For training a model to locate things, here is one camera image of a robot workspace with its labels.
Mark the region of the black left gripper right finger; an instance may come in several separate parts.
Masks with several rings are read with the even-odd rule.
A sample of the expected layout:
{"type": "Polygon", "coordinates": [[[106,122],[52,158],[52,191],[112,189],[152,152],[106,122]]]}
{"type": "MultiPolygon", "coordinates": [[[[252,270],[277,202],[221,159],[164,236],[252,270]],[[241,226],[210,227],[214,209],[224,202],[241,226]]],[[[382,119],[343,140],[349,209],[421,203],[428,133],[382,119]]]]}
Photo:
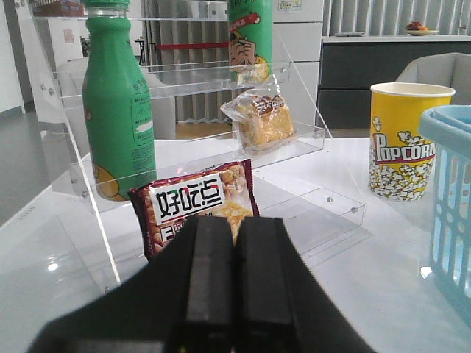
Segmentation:
{"type": "Polygon", "coordinates": [[[279,218],[245,218],[235,246],[237,352],[372,352],[307,269],[279,218]]]}

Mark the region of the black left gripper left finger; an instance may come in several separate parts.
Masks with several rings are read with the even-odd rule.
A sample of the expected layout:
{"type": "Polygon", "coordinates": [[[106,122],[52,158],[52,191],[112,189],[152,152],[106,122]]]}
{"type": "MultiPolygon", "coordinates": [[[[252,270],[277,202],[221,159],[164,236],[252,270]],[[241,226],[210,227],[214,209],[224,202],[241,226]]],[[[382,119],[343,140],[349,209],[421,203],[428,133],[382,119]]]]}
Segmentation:
{"type": "Polygon", "coordinates": [[[190,217],[124,284],[49,322],[32,352],[229,352],[228,222],[190,217]]]}

